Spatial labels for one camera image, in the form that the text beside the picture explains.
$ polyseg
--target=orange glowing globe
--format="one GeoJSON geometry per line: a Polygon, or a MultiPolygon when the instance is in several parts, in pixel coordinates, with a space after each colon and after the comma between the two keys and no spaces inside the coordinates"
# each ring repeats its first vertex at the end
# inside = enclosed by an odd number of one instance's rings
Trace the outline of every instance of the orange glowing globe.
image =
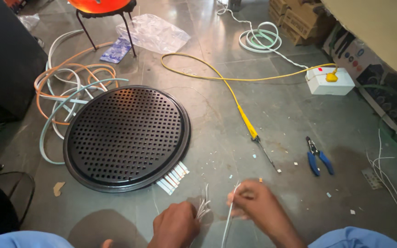
{"type": "Polygon", "coordinates": [[[68,0],[76,9],[86,13],[100,14],[118,10],[131,0],[68,0]]]}

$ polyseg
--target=blue packet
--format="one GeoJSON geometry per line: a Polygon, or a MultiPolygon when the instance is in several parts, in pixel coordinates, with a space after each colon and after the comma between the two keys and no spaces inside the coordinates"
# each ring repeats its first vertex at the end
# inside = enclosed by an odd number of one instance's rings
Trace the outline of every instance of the blue packet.
{"type": "Polygon", "coordinates": [[[102,54],[101,60],[117,64],[122,60],[122,58],[124,58],[125,54],[128,53],[130,48],[130,42],[120,36],[117,41],[114,42],[104,54],[102,54]]]}

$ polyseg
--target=yellow cable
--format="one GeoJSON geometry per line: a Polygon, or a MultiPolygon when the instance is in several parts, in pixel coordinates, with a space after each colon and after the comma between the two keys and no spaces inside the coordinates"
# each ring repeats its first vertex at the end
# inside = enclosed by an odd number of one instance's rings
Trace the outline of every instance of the yellow cable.
{"type": "Polygon", "coordinates": [[[338,65],[333,64],[333,63],[330,63],[330,64],[324,64],[324,65],[317,65],[317,66],[314,66],[314,67],[311,67],[311,68],[308,68],[308,69],[304,69],[304,70],[301,70],[301,71],[298,71],[298,72],[295,72],[295,73],[292,73],[292,74],[287,74],[287,75],[282,75],[282,76],[276,76],[276,77],[270,77],[270,78],[263,78],[263,79],[227,79],[227,78],[224,78],[212,65],[208,64],[206,61],[201,60],[201,59],[199,59],[199,58],[196,58],[196,57],[194,57],[194,56],[191,56],[191,55],[189,55],[189,54],[181,54],[181,53],[163,54],[163,55],[162,55],[162,58],[160,58],[160,61],[162,62],[163,67],[165,67],[166,69],[168,69],[168,70],[170,70],[170,71],[173,71],[173,72],[175,72],[175,73],[184,75],[184,76],[188,76],[188,77],[192,77],[192,78],[198,78],[198,79],[217,79],[217,80],[223,80],[224,83],[226,84],[226,86],[227,86],[227,87],[229,88],[229,90],[231,91],[232,96],[234,97],[235,103],[237,104],[238,111],[240,111],[241,117],[243,118],[243,121],[245,122],[247,129],[248,129],[249,132],[251,133],[252,139],[257,138],[257,136],[258,136],[257,131],[256,131],[255,128],[252,126],[252,124],[251,124],[251,122],[249,121],[249,119],[247,118],[247,116],[244,114],[243,109],[241,108],[240,104],[238,104],[237,97],[235,97],[234,91],[232,91],[232,89],[231,89],[231,87],[229,86],[227,80],[230,80],[230,81],[247,81],[247,82],[254,82],[254,81],[269,80],[269,79],[279,79],[279,78],[284,78],[284,77],[293,76],[293,75],[299,74],[299,73],[301,73],[301,72],[305,72],[305,71],[307,71],[307,70],[311,70],[311,69],[313,69],[313,68],[318,68],[318,67],[323,67],[323,66],[329,66],[329,65],[334,65],[334,66],[335,66],[335,70],[338,69],[338,65]],[[163,63],[163,58],[164,58],[164,57],[167,57],[167,56],[172,56],[172,55],[185,56],[185,57],[189,57],[189,58],[191,58],[191,59],[198,60],[198,61],[204,63],[205,65],[207,65],[209,68],[213,69],[213,70],[218,74],[218,76],[220,76],[220,77],[219,77],[219,78],[216,78],[216,77],[194,76],[194,75],[191,75],[191,74],[187,74],[187,73],[184,73],[184,72],[181,72],[181,71],[178,71],[178,70],[174,70],[174,69],[172,69],[172,68],[169,68],[168,66],[166,66],[166,65],[163,63]]]}

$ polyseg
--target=black perforated metal disc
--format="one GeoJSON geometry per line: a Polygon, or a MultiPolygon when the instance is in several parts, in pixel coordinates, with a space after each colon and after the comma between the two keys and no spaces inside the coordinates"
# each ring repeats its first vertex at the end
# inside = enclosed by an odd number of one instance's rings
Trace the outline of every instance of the black perforated metal disc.
{"type": "Polygon", "coordinates": [[[102,93],[73,118],[65,164],[88,188],[125,192],[151,185],[185,155],[190,121],[171,95],[147,86],[102,93]]]}

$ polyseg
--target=blue sleeve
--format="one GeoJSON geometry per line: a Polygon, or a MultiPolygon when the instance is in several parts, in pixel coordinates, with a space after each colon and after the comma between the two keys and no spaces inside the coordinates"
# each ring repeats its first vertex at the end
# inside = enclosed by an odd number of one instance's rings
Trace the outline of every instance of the blue sleeve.
{"type": "Polygon", "coordinates": [[[397,248],[397,242],[375,231],[348,226],[322,235],[308,248],[397,248]]]}
{"type": "Polygon", "coordinates": [[[20,231],[0,235],[0,248],[73,248],[56,234],[20,231]]]}

